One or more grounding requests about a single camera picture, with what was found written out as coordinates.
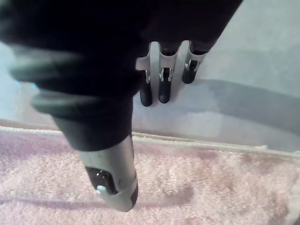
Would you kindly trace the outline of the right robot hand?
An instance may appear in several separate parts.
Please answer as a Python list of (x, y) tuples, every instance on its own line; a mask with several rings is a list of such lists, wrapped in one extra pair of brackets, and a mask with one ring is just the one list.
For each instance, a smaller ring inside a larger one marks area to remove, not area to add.
[(138, 198), (133, 96), (152, 104), (150, 45), (159, 46), (158, 98), (167, 103), (177, 54), (192, 83), (239, 0), (3, 0), (0, 40), (16, 59), (11, 76), (34, 83), (32, 106), (49, 114), (79, 152), (94, 189), (118, 211)]

